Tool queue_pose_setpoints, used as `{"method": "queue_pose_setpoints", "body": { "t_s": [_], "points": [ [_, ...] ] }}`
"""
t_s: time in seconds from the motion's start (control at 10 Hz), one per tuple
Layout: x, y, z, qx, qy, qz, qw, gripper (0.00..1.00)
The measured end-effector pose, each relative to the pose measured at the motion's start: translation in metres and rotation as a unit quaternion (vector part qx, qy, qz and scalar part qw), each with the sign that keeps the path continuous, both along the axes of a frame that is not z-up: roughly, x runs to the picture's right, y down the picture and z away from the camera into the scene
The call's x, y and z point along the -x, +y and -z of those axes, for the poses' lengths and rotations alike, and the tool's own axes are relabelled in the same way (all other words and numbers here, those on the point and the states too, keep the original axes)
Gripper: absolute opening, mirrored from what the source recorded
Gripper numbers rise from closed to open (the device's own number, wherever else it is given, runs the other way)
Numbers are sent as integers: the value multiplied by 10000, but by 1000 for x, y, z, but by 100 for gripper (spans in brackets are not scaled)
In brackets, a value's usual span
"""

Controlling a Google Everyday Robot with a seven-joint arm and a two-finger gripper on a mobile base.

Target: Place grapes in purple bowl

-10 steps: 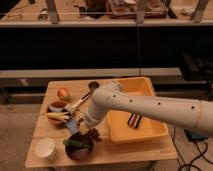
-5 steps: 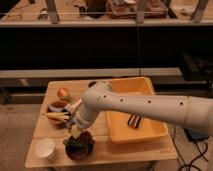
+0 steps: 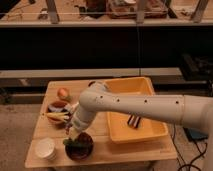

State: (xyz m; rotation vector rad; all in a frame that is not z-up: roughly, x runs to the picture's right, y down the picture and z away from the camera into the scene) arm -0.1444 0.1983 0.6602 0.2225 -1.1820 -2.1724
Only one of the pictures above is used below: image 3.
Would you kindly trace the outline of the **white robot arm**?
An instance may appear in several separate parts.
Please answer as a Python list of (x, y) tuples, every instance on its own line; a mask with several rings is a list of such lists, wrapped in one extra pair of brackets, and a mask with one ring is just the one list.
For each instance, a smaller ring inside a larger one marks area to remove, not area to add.
[(133, 114), (195, 129), (209, 136), (202, 171), (213, 171), (213, 97), (190, 95), (124, 95), (95, 82), (79, 96), (71, 119), (69, 137), (75, 140), (93, 122), (98, 112)]

